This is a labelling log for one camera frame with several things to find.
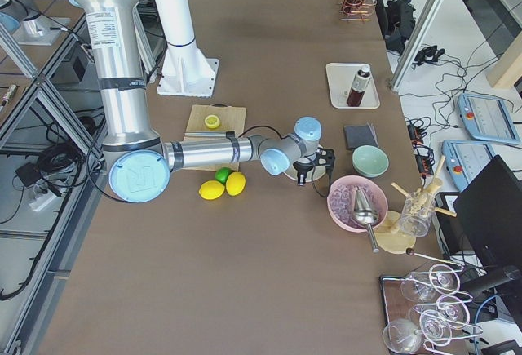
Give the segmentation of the cream serving tray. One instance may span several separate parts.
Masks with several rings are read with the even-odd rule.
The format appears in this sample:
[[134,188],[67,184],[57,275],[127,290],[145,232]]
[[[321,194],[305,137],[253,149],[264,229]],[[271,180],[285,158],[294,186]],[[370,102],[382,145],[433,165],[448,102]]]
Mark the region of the cream serving tray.
[[368,64],[329,63],[325,71],[330,102],[336,109],[377,109],[380,106]]

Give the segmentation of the pink bowl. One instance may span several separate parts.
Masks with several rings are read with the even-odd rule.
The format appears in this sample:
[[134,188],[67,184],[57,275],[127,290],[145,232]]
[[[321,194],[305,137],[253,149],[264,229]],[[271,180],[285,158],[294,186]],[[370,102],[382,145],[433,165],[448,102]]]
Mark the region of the pink bowl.
[[346,175],[332,183],[327,207],[333,221],[342,229],[354,233],[365,233],[364,226],[357,224],[352,218],[356,189],[365,192],[366,197],[378,212],[379,219],[374,227],[378,227],[385,219],[388,203],[384,192],[371,180],[358,175]]

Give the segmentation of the grey cloth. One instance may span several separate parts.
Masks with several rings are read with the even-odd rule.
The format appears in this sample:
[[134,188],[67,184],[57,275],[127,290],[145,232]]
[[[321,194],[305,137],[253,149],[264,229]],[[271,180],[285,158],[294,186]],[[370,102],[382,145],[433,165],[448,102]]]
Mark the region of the grey cloth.
[[347,149],[354,150],[366,145],[379,146],[374,126],[369,123],[344,126],[343,132]]

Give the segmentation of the yellow lemon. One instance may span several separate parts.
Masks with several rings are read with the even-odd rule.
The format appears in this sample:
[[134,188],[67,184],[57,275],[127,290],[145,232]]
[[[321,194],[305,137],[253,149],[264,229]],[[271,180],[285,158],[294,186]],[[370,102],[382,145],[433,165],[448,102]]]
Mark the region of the yellow lemon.
[[230,196],[237,196],[243,192],[246,186],[246,177],[239,171],[231,173],[225,183],[225,188]]
[[207,180],[199,188],[199,195],[205,200],[215,200],[223,195],[225,186],[217,180]]

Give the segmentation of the green bowl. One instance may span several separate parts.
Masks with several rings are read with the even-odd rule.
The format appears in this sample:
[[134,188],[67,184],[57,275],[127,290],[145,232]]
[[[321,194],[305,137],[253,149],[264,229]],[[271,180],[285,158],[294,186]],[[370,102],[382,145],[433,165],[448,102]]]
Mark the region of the green bowl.
[[360,175],[375,178],[388,170],[389,159],[380,148],[363,145],[354,150],[352,164]]

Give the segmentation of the green lime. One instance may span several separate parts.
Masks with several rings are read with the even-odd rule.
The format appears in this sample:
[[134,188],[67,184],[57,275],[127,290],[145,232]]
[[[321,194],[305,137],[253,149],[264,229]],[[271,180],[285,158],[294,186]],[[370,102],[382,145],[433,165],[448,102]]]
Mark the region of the green lime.
[[234,172],[229,167],[221,167],[215,172],[215,179],[221,184],[226,184],[228,177]]

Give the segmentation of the wooden cutting board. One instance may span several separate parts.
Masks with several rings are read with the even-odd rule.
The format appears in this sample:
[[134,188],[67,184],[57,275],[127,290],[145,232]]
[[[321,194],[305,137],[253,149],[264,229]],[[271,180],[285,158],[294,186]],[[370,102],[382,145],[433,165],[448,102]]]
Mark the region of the wooden cutting board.
[[[219,125],[209,128],[205,124],[209,115],[217,118]],[[195,104],[188,118],[183,142],[216,139],[217,132],[233,131],[235,136],[239,136],[245,130],[245,120],[245,107]]]

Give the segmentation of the brown tea bottle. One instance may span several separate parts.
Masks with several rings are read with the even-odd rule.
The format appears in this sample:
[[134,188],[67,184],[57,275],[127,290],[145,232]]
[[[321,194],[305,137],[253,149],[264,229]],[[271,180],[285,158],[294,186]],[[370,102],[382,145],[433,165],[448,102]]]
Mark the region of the brown tea bottle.
[[347,95],[347,106],[358,107],[361,104],[364,93],[371,78],[370,67],[365,65],[357,70],[354,75],[351,89]]

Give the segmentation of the glass mug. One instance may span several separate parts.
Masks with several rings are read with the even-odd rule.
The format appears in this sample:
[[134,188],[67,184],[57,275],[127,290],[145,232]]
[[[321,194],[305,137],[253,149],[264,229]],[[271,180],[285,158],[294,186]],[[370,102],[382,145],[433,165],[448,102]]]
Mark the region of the glass mug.
[[434,210],[435,200],[431,194],[425,192],[410,193],[405,199],[398,220],[400,230],[414,237],[426,236]]

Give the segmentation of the wine glass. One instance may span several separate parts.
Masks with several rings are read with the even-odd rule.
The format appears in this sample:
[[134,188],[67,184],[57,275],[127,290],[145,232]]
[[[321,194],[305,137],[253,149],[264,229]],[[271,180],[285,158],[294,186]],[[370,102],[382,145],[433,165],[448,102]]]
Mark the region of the wine glass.
[[413,302],[431,302],[441,295],[454,295],[460,288],[458,274],[446,264],[412,271],[400,284],[402,295]]
[[413,322],[399,318],[384,327],[382,337],[384,344],[391,352],[414,354],[420,349],[423,335]]
[[464,333],[462,329],[454,329],[441,313],[436,310],[425,310],[419,317],[419,325],[425,339],[435,346],[447,346],[453,341],[461,339],[474,339],[483,334],[483,330],[477,325],[465,325],[464,329],[469,331]]
[[435,312],[453,329],[461,329],[471,320],[466,304],[454,295],[441,295],[434,302],[416,304],[410,309],[409,316],[419,317],[422,312],[426,311]]

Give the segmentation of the blue teach pendant near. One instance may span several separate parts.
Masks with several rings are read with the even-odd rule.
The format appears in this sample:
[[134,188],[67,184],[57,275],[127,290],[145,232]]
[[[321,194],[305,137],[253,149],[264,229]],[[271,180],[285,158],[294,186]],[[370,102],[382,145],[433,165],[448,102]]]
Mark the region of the blue teach pendant near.
[[441,143],[441,153],[445,156],[444,169],[459,192],[499,154],[501,147],[505,145],[476,140],[444,140]]

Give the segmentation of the blue teach pendant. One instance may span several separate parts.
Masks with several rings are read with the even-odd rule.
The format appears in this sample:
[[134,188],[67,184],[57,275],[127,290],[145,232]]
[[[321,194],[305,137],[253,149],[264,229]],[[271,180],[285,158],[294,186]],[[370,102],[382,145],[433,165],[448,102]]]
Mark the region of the blue teach pendant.
[[463,125],[474,139],[504,144],[521,142],[503,99],[462,93],[458,108]]
[[499,154],[501,147],[505,145],[476,140],[444,140],[441,143],[441,153],[445,156],[444,169],[459,192]]

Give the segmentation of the black monitor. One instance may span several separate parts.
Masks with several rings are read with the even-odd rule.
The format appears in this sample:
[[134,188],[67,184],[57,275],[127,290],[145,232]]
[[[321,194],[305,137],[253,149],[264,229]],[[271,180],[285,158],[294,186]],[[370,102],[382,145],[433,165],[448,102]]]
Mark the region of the black monitor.
[[521,181],[501,157],[486,165],[454,206],[482,264],[521,268]]

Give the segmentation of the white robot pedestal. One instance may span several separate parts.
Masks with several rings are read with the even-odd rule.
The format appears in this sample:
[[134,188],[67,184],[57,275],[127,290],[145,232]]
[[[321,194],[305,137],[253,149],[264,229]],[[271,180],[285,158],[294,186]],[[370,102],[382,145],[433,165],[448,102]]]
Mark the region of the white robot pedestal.
[[197,46],[188,0],[157,0],[157,9],[167,42],[158,93],[210,98],[219,61]]

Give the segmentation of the aluminium frame post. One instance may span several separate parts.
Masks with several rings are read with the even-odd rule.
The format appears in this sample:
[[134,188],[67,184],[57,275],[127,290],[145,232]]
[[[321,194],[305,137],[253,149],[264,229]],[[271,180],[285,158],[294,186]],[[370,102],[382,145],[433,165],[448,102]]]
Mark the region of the aluminium frame post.
[[400,84],[410,69],[414,61],[422,41],[427,34],[433,20],[436,17],[438,10],[444,0],[427,0],[422,9],[422,12],[417,20],[417,24],[412,32],[409,41],[406,44],[405,50],[399,59],[398,65],[390,81],[390,88],[397,93]]

